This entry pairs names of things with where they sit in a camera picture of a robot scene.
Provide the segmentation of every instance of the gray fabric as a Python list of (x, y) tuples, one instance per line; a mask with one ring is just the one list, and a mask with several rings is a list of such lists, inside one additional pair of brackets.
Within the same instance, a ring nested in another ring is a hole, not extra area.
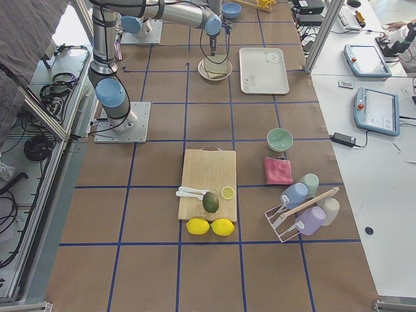
[[(51, 42), (68, 0), (1, 0), (0, 62), (26, 86)], [(0, 148), (23, 96), (0, 74)]]

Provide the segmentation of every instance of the wooden cutting board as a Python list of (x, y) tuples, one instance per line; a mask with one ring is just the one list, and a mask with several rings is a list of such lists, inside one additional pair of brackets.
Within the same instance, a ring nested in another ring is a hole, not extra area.
[[(216, 213), (208, 213), (197, 198), (181, 197), (179, 200), (178, 219), (204, 218), (213, 221), (225, 218), (237, 221), (237, 169), (235, 151), (212, 151), (186, 149), (183, 163), (182, 186), (201, 190), (213, 190), (220, 207)], [(221, 197), (223, 187), (235, 190), (231, 200)]]

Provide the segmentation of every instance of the avocado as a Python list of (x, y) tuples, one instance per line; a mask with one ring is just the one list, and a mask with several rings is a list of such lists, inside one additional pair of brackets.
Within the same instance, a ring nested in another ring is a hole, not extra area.
[(220, 203), (214, 193), (206, 192), (202, 198), (202, 205), (208, 213), (215, 213), (218, 210)]

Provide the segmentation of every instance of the metal mounting plate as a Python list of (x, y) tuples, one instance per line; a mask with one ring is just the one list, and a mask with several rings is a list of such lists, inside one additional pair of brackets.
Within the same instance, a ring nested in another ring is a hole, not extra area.
[(154, 19), (151, 21), (148, 21), (148, 23), (151, 23), (151, 26), (153, 27), (152, 32), (149, 34), (146, 38), (137, 38), (134, 37), (130, 33), (123, 34), (122, 42), (121, 44), (125, 45), (144, 45), (144, 44), (160, 44), (161, 37), (162, 37), (162, 21), (155, 21)]
[[(132, 128), (123, 133), (117, 133), (114, 130), (96, 133), (94, 142), (97, 144), (145, 143), (148, 135), (150, 107), (150, 102), (131, 102), (131, 111), (137, 116), (137, 121), (132, 125)], [(101, 111), (100, 118), (107, 118), (104, 109)], [(100, 122), (97, 131), (108, 128), (109, 124), (107, 122)]]

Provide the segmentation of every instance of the remote control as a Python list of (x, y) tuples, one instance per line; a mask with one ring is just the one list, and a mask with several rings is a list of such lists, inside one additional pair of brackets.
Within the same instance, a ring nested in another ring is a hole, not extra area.
[(338, 86), (341, 88), (354, 89), (354, 84), (351, 81), (340, 80), (338, 81)]

